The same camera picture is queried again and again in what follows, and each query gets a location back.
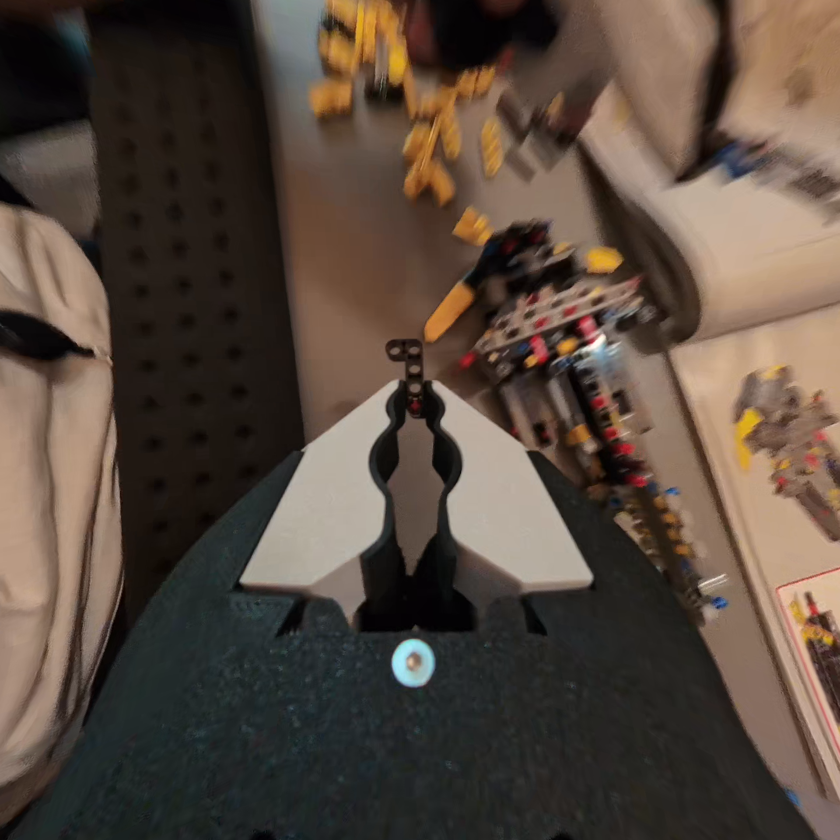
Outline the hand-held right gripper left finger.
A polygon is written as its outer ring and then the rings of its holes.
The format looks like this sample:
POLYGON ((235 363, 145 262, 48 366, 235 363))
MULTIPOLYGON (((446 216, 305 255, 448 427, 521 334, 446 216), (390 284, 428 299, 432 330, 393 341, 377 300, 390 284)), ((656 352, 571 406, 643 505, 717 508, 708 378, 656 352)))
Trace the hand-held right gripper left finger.
POLYGON ((325 598, 357 611, 368 595, 362 555, 385 531, 386 490, 371 456, 396 430, 387 382, 301 452, 238 583, 247 592, 325 598))

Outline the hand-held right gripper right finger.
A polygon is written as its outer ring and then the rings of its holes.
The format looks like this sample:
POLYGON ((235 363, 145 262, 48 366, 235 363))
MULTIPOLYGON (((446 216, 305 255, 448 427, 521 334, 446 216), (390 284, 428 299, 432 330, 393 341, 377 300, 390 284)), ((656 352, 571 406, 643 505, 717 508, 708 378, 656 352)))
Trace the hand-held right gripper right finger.
POLYGON ((504 597, 588 588, 594 575, 531 451, 439 381, 425 386, 443 482, 421 580, 477 611, 504 597))

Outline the black lego beam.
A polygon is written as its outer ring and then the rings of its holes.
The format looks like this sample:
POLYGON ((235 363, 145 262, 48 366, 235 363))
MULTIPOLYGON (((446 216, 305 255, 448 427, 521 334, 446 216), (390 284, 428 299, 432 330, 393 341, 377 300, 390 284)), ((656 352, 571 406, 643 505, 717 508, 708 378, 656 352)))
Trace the black lego beam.
POLYGON ((385 352, 391 361, 403 364, 402 391, 407 414, 411 417, 407 409, 408 404, 412 400, 420 401, 424 405, 424 417, 415 419, 425 419, 426 380, 423 342, 420 339, 391 339, 385 344, 385 352))

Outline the lego car chassis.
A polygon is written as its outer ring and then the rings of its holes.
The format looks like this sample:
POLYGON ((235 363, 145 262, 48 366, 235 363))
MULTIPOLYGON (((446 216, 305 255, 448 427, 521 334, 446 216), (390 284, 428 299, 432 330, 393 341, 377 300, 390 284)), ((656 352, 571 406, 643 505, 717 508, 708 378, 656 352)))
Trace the lego car chassis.
POLYGON ((622 338, 651 319, 640 276, 612 279, 613 248, 580 255, 553 241, 549 220, 495 232, 423 326, 440 340, 481 304, 486 325, 465 367, 476 366, 504 407, 510 433, 572 460, 584 493, 635 541, 699 625, 728 606, 727 582, 700 572, 679 490, 659 482, 644 446, 653 422, 635 394, 622 338))

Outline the lego instruction booklet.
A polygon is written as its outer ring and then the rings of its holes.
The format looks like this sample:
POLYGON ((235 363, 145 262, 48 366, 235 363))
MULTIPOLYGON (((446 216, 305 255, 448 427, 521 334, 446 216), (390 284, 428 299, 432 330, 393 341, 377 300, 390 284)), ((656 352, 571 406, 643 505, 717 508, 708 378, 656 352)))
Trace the lego instruction booklet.
POLYGON ((581 140, 668 355, 805 738, 838 798, 839 2, 593 2, 581 140))

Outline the pile of yellow lego pieces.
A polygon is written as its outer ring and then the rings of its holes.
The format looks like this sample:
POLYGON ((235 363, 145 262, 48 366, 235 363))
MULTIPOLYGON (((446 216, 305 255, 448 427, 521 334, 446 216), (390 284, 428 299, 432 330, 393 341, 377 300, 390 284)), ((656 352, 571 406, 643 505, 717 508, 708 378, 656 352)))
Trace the pile of yellow lego pieces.
POLYGON ((402 105, 403 192, 444 207, 455 196, 445 163, 461 151, 458 101, 488 93, 510 48, 548 48, 560 21, 555 2, 324 2, 324 79, 309 90, 310 110, 320 121, 346 116, 360 86, 368 102, 402 105))

